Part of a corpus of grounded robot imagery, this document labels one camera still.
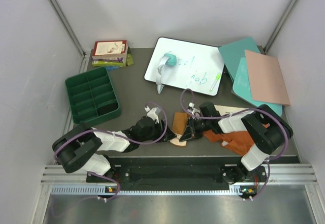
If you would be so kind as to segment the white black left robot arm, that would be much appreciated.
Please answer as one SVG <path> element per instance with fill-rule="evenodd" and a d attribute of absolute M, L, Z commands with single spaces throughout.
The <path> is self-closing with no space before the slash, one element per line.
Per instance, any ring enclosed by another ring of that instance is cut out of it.
<path fill-rule="evenodd" d="M 115 177 L 115 169 L 106 156 L 99 151 L 131 152 L 141 144 L 166 142 L 176 138 L 163 119 L 157 121 L 143 116 L 130 128 L 109 132 L 81 124 L 63 135 L 52 144 L 54 158 L 66 173 L 78 170 L 94 172 L 103 181 Z"/>

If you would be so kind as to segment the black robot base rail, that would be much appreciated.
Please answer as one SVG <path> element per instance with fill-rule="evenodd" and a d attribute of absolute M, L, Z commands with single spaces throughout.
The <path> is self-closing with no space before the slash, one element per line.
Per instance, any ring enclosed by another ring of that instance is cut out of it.
<path fill-rule="evenodd" d="M 263 166 L 248 171 L 238 156 L 112 157 L 108 177 L 121 190 L 227 190 L 246 182 L 252 187 L 266 180 Z"/>

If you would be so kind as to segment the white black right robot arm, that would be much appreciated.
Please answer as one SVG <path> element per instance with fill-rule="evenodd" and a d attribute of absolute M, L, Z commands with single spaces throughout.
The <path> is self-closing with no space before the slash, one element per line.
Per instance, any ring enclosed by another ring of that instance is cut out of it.
<path fill-rule="evenodd" d="M 294 135 L 289 124 L 266 104 L 226 115 L 220 115 L 211 102 L 198 109 L 189 103 L 186 110 L 188 118 L 180 141 L 206 137 L 222 142 L 242 157 L 237 175 L 243 181 L 253 178 L 255 169 L 280 146 L 287 147 Z"/>

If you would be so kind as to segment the mustard brown underwear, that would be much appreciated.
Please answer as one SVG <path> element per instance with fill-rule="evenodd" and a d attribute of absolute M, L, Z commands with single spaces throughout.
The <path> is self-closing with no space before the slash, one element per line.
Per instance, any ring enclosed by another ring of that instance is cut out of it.
<path fill-rule="evenodd" d="M 185 127 L 187 123 L 188 115 L 183 112 L 175 112 L 173 123 L 172 123 L 172 132 L 176 135 L 175 138 L 170 140 L 170 143 L 179 146 L 179 147 L 185 147 L 187 141 L 180 141 L 181 136 L 185 132 Z"/>

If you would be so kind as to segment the black ribbed underwear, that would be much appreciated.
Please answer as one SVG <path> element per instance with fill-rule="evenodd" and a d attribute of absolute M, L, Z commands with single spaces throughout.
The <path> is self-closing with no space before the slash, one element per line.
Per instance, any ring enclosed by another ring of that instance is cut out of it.
<path fill-rule="evenodd" d="M 117 109 L 118 109 L 118 104 L 117 103 L 112 103 L 112 104 L 107 104 L 107 105 L 103 105 L 101 107 L 98 107 L 97 113 L 98 113 L 99 116 L 102 116 L 102 115 L 112 113 Z"/>

